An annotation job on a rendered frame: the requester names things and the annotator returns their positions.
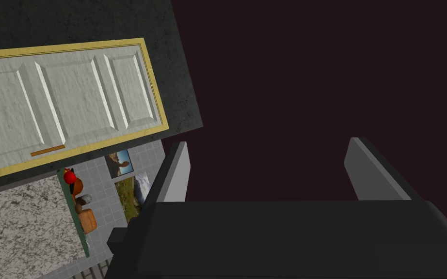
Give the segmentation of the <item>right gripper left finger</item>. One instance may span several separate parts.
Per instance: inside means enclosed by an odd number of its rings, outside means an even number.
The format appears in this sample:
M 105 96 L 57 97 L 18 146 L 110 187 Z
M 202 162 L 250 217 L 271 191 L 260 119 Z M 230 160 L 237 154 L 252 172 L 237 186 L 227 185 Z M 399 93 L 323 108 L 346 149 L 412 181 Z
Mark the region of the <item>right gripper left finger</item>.
M 156 202 L 184 202 L 187 194 L 191 163 L 185 141 L 175 142 L 165 157 L 144 205 Z

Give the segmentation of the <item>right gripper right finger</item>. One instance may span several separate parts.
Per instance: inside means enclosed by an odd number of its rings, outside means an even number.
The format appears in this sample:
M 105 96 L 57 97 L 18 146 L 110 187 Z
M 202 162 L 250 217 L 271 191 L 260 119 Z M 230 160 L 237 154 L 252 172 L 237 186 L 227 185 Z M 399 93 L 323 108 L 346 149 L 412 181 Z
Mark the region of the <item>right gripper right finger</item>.
M 344 167 L 360 201 L 423 201 L 367 138 L 350 138 Z

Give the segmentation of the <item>mountain meadow picture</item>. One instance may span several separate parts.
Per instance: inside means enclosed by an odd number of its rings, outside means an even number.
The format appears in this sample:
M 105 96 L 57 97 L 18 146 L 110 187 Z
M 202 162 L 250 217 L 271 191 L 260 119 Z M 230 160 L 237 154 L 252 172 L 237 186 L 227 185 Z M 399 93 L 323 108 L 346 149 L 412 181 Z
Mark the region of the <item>mountain meadow picture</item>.
M 127 223 L 137 217 L 145 203 L 151 189 L 147 174 L 140 173 L 135 176 L 114 183 L 120 199 L 121 207 Z

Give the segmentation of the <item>desert landscape picture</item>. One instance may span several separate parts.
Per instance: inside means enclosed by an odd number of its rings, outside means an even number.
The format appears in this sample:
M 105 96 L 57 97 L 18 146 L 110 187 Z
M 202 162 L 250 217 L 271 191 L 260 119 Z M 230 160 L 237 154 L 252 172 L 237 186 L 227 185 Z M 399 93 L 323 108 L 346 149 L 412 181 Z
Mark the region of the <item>desert landscape picture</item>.
M 126 149 L 104 156 L 112 179 L 133 172 L 131 158 Z

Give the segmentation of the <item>green shelf with items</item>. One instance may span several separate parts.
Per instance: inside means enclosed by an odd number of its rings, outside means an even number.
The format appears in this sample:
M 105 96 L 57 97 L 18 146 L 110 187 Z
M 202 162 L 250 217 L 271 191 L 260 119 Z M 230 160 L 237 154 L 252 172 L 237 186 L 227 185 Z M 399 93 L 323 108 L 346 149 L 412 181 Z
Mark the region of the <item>green shelf with items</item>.
M 97 222 L 92 209 L 85 207 L 90 203 L 91 199 L 82 194 L 83 182 L 77 177 L 73 169 L 59 169 L 56 174 L 82 244 L 85 257 L 89 258 L 90 251 L 86 235 L 97 229 Z

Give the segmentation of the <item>white panelled door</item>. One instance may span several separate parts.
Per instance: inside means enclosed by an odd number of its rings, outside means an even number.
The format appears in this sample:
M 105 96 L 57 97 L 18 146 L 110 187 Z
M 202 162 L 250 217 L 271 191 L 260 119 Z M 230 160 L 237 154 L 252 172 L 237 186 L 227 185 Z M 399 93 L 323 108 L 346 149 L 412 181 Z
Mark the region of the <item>white panelled door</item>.
M 0 49 L 0 177 L 168 127 L 143 38 Z

